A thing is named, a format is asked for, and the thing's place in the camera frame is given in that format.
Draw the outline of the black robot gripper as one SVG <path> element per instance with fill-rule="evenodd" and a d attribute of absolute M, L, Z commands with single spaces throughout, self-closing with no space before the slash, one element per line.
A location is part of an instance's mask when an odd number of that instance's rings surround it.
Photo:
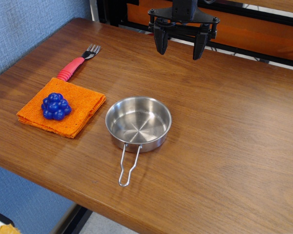
<path fill-rule="evenodd" d="M 208 39 L 215 39 L 220 19 L 204 13 L 196 0 L 174 0 L 171 7 L 150 9 L 149 29 L 157 51 L 164 55 L 168 37 L 194 38 L 193 59 L 200 59 Z"/>

